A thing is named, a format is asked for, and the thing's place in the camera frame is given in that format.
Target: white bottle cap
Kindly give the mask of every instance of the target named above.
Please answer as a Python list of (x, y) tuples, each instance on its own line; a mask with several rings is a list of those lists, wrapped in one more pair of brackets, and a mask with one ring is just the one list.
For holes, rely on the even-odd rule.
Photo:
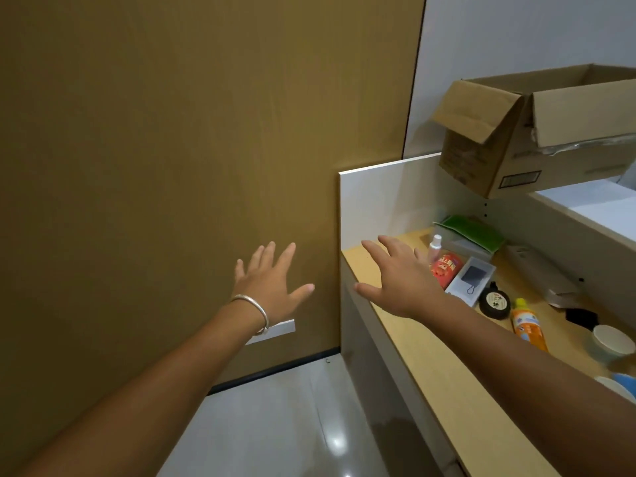
[(431, 247), (435, 249), (441, 249), (441, 236), (439, 234), (435, 234), (433, 236), (433, 241), (431, 241)]

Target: blue container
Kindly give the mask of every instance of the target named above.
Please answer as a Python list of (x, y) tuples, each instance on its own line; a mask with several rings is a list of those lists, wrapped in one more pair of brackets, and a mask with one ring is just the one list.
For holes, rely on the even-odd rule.
[(629, 393), (636, 397), (636, 378), (624, 373), (612, 373), (612, 380), (623, 385)]

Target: orange bottle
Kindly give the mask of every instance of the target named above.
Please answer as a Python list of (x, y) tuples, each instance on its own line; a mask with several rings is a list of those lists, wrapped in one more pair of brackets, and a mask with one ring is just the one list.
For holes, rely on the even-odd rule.
[(525, 299), (518, 297), (514, 300), (514, 310), (512, 312), (514, 332), (522, 340), (530, 342), (540, 350), (548, 351), (546, 339), (543, 336), (539, 320), (529, 308)]

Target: white cup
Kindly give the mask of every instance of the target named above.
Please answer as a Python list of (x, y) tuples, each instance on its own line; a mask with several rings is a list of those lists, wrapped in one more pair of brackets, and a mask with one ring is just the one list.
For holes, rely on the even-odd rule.
[(621, 397), (629, 400), (630, 402), (632, 402), (633, 404), (636, 404), (636, 398), (634, 398), (634, 395), (632, 395), (628, 389), (626, 389), (623, 385), (621, 385), (618, 382), (615, 382), (614, 380), (612, 380), (611, 378), (606, 378), (606, 377), (594, 377), (594, 380), (596, 380), (598, 383), (605, 385), (607, 388), (609, 388), (612, 392), (614, 393), (618, 393)]
[(594, 360), (607, 366), (614, 360), (636, 352), (636, 344), (619, 329), (600, 324), (594, 327), (586, 350)]

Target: person's left hand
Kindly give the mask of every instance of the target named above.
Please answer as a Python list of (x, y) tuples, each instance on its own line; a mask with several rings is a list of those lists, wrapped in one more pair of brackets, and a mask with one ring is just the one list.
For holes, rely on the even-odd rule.
[(276, 244), (270, 242), (267, 247), (260, 246), (252, 255), (247, 272), (243, 261), (239, 259), (234, 269), (234, 290), (232, 296), (244, 294), (260, 304), (274, 326), (293, 312), (300, 303), (305, 301), (313, 292), (313, 284), (305, 284), (287, 293), (287, 271), (296, 251), (296, 244), (291, 243), (279, 256), (274, 264), (274, 250)]

